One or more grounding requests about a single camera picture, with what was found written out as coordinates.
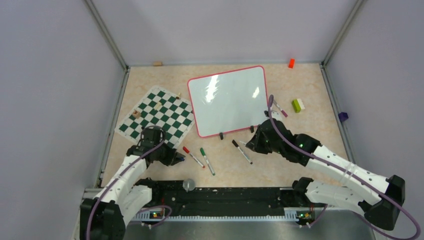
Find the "speckled tabletop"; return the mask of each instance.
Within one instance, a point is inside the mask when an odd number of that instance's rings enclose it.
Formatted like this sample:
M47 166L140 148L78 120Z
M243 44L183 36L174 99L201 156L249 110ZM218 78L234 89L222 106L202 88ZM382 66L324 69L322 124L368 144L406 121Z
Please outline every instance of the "speckled tabletop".
M254 66L249 65L183 65L160 67L132 67L120 108L118 122L154 85L159 85L189 100L187 81L191 78ZM305 133L318 139L334 153L347 158L330 99L317 63L296 64L293 69L286 64L261 64L265 69L268 94L273 94L278 104L288 114L283 122L293 134ZM293 99L302 99L305 110L295 113ZM336 181L300 164L291 163L279 154L259 154L245 148L253 164L249 164L232 139L247 142L253 136L249 130L228 133L224 140L218 136L200 138L194 126L187 134L178 151L186 146L204 162L199 148L203 147L216 175L201 168L190 156L174 166L154 162L140 178L153 180L184 180L191 178L197 187L287 187L294 180L309 177L329 184ZM113 135L102 185L106 185L120 167L127 149L132 143L115 133Z

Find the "chessboard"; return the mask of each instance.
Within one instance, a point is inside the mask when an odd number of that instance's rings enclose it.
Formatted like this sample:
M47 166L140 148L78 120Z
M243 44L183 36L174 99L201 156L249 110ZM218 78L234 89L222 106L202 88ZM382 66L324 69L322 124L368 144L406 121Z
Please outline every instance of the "chessboard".
M137 144L142 129L156 125L166 131L165 143L178 148L194 124L190 101L160 86L153 86L116 126L115 132Z

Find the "whiteboard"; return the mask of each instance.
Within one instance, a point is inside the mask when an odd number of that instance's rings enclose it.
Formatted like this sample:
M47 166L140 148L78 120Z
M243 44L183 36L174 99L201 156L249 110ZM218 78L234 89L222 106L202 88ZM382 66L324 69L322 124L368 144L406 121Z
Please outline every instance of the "whiteboard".
M187 83L200 137L257 126L267 117L267 84L262 66L192 78Z

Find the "wooden block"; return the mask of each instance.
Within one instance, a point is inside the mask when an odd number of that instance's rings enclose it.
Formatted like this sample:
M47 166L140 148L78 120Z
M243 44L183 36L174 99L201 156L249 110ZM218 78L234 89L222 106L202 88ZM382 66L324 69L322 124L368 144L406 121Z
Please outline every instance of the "wooden block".
M137 110L134 110L134 111L132 112L132 116L133 116L134 118L136 118L136 119L138 119L141 115L142 115L142 114L141 114L139 111L137 111Z
M163 66L161 61L154 61L153 62L153 67L160 67L160 66Z

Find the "black marker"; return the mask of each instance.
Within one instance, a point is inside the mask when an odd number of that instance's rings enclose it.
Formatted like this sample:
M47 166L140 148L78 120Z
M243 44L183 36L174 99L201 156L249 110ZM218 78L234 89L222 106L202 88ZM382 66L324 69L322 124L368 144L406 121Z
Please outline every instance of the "black marker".
M250 164L253 164L253 162L250 160L250 158L246 155L246 153L239 147L239 145L237 144L237 142L233 139L232 140L232 144L234 144L234 146L236 147L236 148L238 148L238 150L240 150L240 152L241 152L241 154L243 154L243 156L247 159L247 161L250 163Z

